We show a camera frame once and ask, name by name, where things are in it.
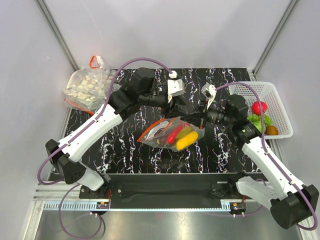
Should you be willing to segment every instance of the plastic basket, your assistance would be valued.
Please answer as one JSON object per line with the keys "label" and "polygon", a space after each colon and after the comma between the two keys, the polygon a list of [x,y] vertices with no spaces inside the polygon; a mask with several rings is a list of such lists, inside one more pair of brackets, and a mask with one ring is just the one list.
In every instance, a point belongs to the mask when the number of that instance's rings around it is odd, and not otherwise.
{"label": "plastic basket", "polygon": [[[243,83],[252,87],[260,100],[267,104],[265,114],[271,118],[272,125],[278,130],[279,135],[265,135],[265,139],[290,138],[294,130],[275,85],[264,81],[244,81]],[[245,103],[249,106],[248,115],[251,115],[251,106],[257,101],[255,95],[243,85],[231,85],[229,91],[230,94],[241,95],[245,98]]]}

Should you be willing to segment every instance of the red toy vegetable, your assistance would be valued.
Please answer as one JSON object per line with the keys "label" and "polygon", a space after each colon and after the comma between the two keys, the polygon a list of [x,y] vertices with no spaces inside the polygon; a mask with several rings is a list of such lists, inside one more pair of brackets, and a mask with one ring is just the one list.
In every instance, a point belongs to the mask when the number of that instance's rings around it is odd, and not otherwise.
{"label": "red toy vegetable", "polygon": [[189,126],[188,123],[181,124],[177,126],[172,132],[170,132],[169,136],[166,138],[167,144],[173,144],[179,132],[184,129],[186,126]]}
{"label": "red toy vegetable", "polygon": [[[267,104],[262,101],[261,106],[262,106],[263,113],[265,113],[268,108]],[[252,105],[251,109],[254,114],[260,116],[260,107],[259,107],[259,103],[257,101]]]}

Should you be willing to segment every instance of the white plastic cap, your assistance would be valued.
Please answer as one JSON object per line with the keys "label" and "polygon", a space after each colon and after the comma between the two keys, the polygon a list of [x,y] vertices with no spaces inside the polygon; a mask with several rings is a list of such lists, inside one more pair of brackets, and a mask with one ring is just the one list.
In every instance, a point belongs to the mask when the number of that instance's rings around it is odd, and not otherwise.
{"label": "white plastic cap", "polygon": [[170,77],[171,79],[176,79],[177,76],[178,76],[178,74],[177,74],[176,71],[172,71],[172,73],[169,73],[169,77]]}

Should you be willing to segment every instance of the red tomato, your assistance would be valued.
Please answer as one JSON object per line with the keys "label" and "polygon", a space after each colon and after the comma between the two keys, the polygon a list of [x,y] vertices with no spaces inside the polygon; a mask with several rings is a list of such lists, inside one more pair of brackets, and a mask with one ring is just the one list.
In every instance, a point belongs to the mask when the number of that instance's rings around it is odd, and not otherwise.
{"label": "red tomato", "polygon": [[[263,113],[265,113],[268,108],[267,104],[262,101],[261,106],[262,106]],[[254,114],[257,114],[260,116],[260,107],[259,107],[259,103],[257,101],[252,105],[251,109]]]}

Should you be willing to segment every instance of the red pepper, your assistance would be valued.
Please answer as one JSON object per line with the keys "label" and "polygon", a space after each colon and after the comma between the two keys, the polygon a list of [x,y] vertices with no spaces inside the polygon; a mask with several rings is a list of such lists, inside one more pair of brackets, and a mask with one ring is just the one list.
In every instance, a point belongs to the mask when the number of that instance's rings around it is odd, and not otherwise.
{"label": "red pepper", "polygon": [[173,144],[177,135],[179,134],[179,132],[184,129],[186,126],[189,126],[190,124],[189,123],[183,123],[179,126],[177,126],[172,132],[170,132],[169,136],[167,136],[166,138],[166,142],[168,144]]}

